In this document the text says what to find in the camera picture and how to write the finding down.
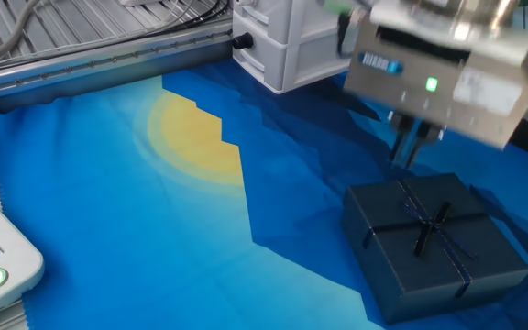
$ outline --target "blue fabric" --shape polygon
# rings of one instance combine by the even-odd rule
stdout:
[[[528,329],[528,278],[384,325],[338,222],[348,185],[393,175],[394,135],[327,92],[343,79],[275,95],[227,60],[0,115],[4,211],[46,260],[30,328]],[[412,171],[472,185],[528,263],[527,153],[448,133]]]

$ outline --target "yellow pattern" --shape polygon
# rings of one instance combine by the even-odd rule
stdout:
[[[220,118],[174,93],[161,96],[148,117],[150,143],[170,165],[198,179],[243,185],[239,148],[221,136]]]

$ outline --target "white drawer unit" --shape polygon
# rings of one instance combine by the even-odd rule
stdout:
[[[345,72],[349,66],[349,59],[337,54],[336,24],[288,45],[269,38],[267,32],[234,13],[234,59],[276,94]],[[344,53],[354,48],[357,34],[347,33]]]
[[[317,0],[234,0],[234,11],[256,25],[274,41],[300,43],[328,29],[337,32],[337,16],[325,11]],[[346,5],[355,0],[341,0]]]

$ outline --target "ribbon bow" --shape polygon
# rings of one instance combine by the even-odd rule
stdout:
[[[421,228],[421,233],[417,238],[417,242],[414,245],[413,254],[415,257],[421,257],[425,247],[427,246],[427,241],[429,236],[433,233],[435,237],[439,240],[444,252],[447,254],[447,257],[451,263],[456,268],[457,272],[462,278],[463,284],[456,293],[456,297],[461,297],[464,292],[468,289],[469,284],[472,282],[472,277],[469,275],[468,270],[462,264],[461,260],[457,256],[454,249],[452,249],[450,241],[456,244],[456,246],[464,252],[468,257],[474,260],[478,260],[478,256],[471,252],[467,247],[465,247],[461,242],[454,239],[443,227],[444,223],[456,222],[456,221],[466,221],[479,219],[484,216],[487,216],[485,213],[476,213],[476,214],[467,214],[461,216],[449,216],[449,211],[451,211],[451,203],[444,202],[437,215],[431,217],[427,211],[424,209],[423,205],[419,199],[414,195],[411,188],[404,181],[399,181],[399,185],[404,190],[407,195],[408,203],[401,203],[401,208],[413,219],[417,220],[412,223],[405,224],[394,224],[394,225],[380,225],[377,227],[371,227],[366,233],[364,238],[363,247],[367,248],[369,241],[373,236],[390,231],[406,230],[411,228]]]

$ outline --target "blue label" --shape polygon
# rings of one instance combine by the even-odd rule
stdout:
[[[397,60],[388,60],[372,53],[360,53],[357,57],[360,64],[370,68],[386,72],[387,74],[399,75],[403,71],[402,64]]]

